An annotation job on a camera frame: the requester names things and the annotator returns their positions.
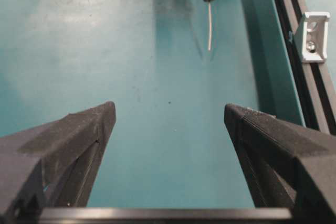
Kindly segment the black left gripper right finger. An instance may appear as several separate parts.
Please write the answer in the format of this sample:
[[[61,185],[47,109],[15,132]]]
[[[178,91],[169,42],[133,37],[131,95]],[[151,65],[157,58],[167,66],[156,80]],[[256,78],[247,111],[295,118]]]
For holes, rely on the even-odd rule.
[[[335,223],[335,136],[235,104],[224,109],[256,207]]]

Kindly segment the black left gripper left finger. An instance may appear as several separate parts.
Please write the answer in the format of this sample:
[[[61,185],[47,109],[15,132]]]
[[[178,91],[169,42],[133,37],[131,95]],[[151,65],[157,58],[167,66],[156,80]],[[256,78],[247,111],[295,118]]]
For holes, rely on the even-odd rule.
[[[1,223],[85,207],[116,122],[111,101],[1,137]]]

